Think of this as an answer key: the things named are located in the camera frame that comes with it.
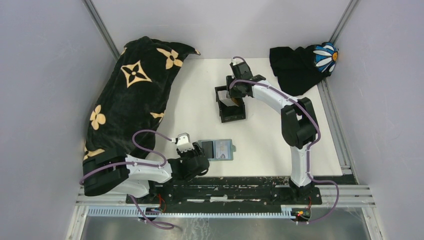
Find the green leather card holder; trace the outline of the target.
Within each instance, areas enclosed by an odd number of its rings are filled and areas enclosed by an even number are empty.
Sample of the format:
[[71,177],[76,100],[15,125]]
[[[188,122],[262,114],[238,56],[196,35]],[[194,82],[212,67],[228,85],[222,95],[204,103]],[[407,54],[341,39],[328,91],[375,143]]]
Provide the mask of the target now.
[[199,146],[209,161],[233,161],[237,151],[231,139],[198,140]]

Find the black plastic bin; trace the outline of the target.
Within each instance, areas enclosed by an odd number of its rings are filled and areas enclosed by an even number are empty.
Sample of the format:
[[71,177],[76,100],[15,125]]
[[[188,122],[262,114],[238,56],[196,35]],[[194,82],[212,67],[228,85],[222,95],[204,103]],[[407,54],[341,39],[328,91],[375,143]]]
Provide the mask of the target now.
[[236,98],[239,106],[226,106],[218,101],[218,91],[226,91],[226,86],[217,86],[214,88],[215,101],[218,105],[218,113],[221,123],[234,122],[246,119],[246,108],[242,98]]

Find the white VIP card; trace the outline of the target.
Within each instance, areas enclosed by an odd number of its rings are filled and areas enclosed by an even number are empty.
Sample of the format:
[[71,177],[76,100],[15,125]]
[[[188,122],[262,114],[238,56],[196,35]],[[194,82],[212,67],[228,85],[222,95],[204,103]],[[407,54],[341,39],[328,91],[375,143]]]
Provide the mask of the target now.
[[230,160],[232,158],[232,145],[230,140],[217,140],[214,146],[216,159]]

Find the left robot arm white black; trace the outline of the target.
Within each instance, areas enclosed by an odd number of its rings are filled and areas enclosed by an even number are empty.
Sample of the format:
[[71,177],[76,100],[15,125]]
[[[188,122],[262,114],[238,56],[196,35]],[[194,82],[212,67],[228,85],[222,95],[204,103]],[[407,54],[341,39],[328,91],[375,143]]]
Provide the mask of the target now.
[[191,181],[205,175],[209,167],[210,161],[199,148],[180,153],[179,158],[168,159],[164,164],[134,157],[121,148],[113,148],[82,162],[80,185],[87,197],[119,193],[132,195],[149,204],[158,195],[154,183]]

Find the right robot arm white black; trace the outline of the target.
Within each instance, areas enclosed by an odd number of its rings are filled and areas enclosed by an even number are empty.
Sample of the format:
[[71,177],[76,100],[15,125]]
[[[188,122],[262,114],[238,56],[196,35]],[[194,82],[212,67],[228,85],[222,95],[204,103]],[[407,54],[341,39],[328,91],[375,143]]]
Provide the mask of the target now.
[[281,134],[290,146],[291,174],[289,199],[302,204],[309,198],[308,189],[313,187],[311,173],[311,148],[321,139],[312,101],[299,99],[274,87],[260,74],[253,75],[245,62],[229,64],[232,75],[226,79],[227,94],[230,98],[251,97],[273,110],[281,119]]

